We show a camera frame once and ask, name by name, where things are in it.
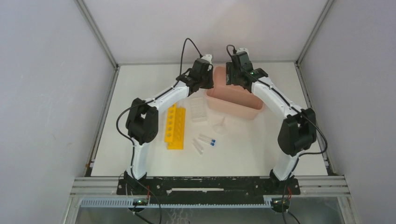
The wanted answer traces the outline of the pink plastic storage bin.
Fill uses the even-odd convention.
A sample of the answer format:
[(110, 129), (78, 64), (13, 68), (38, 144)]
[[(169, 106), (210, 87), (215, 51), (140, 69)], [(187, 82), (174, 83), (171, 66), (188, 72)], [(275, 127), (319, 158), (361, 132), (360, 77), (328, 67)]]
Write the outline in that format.
[(205, 91), (208, 107), (242, 119), (254, 120), (265, 104), (257, 96), (236, 85), (226, 85), (226, 68), (218, 66), (213, 72), (214, 87)]

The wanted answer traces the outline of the yellow test tube rack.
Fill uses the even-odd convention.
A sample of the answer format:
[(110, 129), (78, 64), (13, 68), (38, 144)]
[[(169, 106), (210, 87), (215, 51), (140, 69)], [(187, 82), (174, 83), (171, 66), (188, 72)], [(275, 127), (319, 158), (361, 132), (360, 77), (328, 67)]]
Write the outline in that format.
[(164, 142), (167, 143), (168, 150), (183, 150), (184, 130), (185, 130), (184, 107), (173, 104), (167, 112)]

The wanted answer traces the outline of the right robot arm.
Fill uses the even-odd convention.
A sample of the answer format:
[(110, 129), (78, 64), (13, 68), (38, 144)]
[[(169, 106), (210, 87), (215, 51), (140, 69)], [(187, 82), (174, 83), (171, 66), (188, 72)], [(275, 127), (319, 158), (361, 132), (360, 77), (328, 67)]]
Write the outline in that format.
[(226, 63), (226, 84), (240, 86), (258, 97), (282, 120), (277, 137), (282, 151), (277, 164), (271, 170), (274, 177), (270, 189), (282, 194), (288, 189), (287, 179), (293, 175), (298, 158), (317, 140), (316, 114), (289, 100), (261, 68), (254, 69), (245, 50), (233, 50), (231, 61)]

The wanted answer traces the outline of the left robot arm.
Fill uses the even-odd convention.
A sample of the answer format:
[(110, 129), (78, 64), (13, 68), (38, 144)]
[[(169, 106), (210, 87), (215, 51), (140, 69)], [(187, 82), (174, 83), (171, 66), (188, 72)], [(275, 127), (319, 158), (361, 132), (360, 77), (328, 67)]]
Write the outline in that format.
[(159, 115), (173, 104), (185, 99), (200, 89), (213, 88), (212, 55), (206, 54), (196, 59), (193, 66), (176, 78), (176, 82), (156, 96), (142, 100), (136, 98), (127, 113), (125, 137), (132, 142), (132, 158), (126, 169), (132, 177), (128, 189), (139, 195), (145, 191), (146, 182), (142, 179), (146, 173), (146, 160), (150, 142), (158, 134)]

